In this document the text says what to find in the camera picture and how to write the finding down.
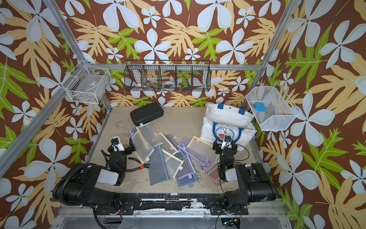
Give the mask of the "cream mesh pencil pouch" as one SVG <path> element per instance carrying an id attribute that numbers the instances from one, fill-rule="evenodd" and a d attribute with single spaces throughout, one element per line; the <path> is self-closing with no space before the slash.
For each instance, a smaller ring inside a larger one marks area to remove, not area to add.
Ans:
<path id="1" fill-rule="evenodd" d="M 136 131 L 132 137 L 132 143 L 135 147 L 135 151 L 143 162 L 149 162 L 151 154 L 154 152 L 152 143 L 154 143 L 154 138 L 148 132 L 143 134 L 140 131 Z"/>

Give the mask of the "blue mesh pencil pouch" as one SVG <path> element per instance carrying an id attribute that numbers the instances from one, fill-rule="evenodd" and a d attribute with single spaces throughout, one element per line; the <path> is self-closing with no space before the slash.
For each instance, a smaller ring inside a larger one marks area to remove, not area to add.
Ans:
<path id="1" fill-rule="evenodd" d="M 149 179 L 150 185 L 169 180 L 167 167 L 165 164 L 164 153 L 161 146 L 154 147 L 154 151 L 149 157 Z"/>

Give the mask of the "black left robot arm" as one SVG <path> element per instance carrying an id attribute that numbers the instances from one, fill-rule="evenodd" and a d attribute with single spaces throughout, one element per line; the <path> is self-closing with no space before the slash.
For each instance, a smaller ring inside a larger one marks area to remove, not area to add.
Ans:
<path id="1" fill-rule="evenodd" d="M 101 150 L 105 166 L 78 163 L 55 186 L 52 196 L 67 206 L 112 206 L 114 193 L 96 188 L 96 184 L 120 186 L 127 173 L 127 156 L 135 151 L 133 145 L 119 151 L 113 145 L 108 152 Z"/>

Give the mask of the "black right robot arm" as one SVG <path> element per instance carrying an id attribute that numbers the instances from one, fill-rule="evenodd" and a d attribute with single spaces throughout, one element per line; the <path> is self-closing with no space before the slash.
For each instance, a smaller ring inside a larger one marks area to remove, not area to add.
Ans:
<path id="1" fill-rule="evenodd" d="M 229 173 L 234 174 L 234 181 L 238 183 L 238 189 L 224 191 L 221 208 L 226 214 L 233 214 L 247 208 L 254 202 L 267 202 L 277 199 L 277 191 L 270 178 L 260 163 L 250 165 L 239 163 L 234 156 L 238 145 L 234 141 L 215 140 L 213 150 L 219 155 L 217 171 L 219 182 L 229 181 Z"/>

